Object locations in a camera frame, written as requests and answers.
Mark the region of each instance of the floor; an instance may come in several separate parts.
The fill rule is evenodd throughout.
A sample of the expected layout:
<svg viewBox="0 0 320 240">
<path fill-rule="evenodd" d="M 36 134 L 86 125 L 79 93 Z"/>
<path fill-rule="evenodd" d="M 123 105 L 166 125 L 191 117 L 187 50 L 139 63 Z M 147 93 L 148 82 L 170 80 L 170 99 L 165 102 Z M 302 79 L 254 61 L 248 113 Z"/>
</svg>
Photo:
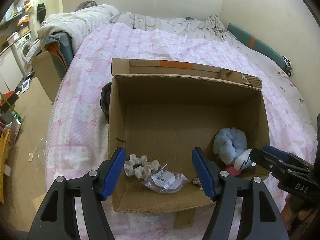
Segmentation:
<svg viewBox="0 0 320 240">
<path fill-rule="evenodd" d="M 14 148 L 6 164 L 12 168 L 11 177 L 4 176 L 4 204 L 0 205 L 0 216 L 16 230 L 29 231 L 36 215 L 34 199 L 46 193 L 44 156 L 28 154 L 39 149 L 43 152 L 47 134 L 48 118 L 52 109 L 51 101 L 44 92 L 38 78 L 33 78 L 29 89 L 19 94 L 15 110 L 22 117 L 21 128 Z"/>
</svg>

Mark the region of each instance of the yellow wooden object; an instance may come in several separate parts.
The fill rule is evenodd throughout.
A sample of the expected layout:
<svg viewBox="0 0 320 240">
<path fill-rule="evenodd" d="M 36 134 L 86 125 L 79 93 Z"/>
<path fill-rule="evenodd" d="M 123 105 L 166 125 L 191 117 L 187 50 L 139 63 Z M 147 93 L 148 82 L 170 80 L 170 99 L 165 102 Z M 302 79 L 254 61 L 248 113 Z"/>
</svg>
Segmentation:
<svg viewBox="0 0 320 240">
<path fill-rule="evenodd" d="M 5 134 L 1 134 L 0 137 L 0 201 L 4 203 L 4 193 L 3 193 L 3 174 L 4 174 L 4 160 L 7 157 L 9 151 L 9 139 L 11 135 L 11 130 L 7 130 Z"/>
</svg>

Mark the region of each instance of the open cardboard box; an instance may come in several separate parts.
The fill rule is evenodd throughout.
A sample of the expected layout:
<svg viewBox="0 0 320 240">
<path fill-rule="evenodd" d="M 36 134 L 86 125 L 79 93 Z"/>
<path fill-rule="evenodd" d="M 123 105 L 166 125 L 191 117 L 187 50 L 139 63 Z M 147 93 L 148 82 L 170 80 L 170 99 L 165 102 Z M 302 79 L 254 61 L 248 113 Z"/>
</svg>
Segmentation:
<svg viewBox="0 0 320 240">
<path fill-rule="evenodd" d="M 248 148 L 269 144 L 262 84 L 256 77 L 207 65 L 125 59 L 112 60 L 112 75 L 109 157 L 121 146 L 127 157 L 147 155 L 190 181 L 176 193 L 160 194 L 122 171 L 112 194 L 115 211 L 175 212 L 211 204 L 192 183 L 197 174 L 191 152 L 201 147 L 223 168 L 213 154 L 221 128 L 244 131 Z M 253 176 L 265 179 L 269 172 L 257 165 L 239 177 Z"/>
</svg>

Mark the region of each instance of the washing machine door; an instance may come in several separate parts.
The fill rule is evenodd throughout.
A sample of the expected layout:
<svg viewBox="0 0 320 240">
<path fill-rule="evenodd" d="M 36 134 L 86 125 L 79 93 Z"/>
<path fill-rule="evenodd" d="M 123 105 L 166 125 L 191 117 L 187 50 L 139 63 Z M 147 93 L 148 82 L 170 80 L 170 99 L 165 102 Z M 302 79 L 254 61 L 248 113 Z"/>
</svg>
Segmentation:
<svg viewBox="0 0 320 240">
<path fill-rule="evenodd" d="M 21 58 L 24 62 L 26 62 L 26 56 L 29 52 L 29 47 L 31 45 L 31 41 L 27 41 L 25 42 L 23 45 L 22 45 L 22 48 L 21 48 Z"/>
</svg>

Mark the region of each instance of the barcode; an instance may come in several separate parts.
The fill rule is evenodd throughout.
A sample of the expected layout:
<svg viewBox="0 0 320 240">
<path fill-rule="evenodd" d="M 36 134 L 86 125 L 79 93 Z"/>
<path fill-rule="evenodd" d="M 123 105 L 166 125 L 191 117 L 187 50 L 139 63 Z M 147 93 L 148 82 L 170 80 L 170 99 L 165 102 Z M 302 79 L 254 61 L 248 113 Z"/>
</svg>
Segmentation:
<svg viewBox="0 0 320 240">
<path fill-rule="evenodd" d="M 157 178 L 157 179 L 161 180 L 162 182 L 166 182 L 165 179 L 162 179 L 162 178 L 160 178 L 160 177 Z"/>
</svg>

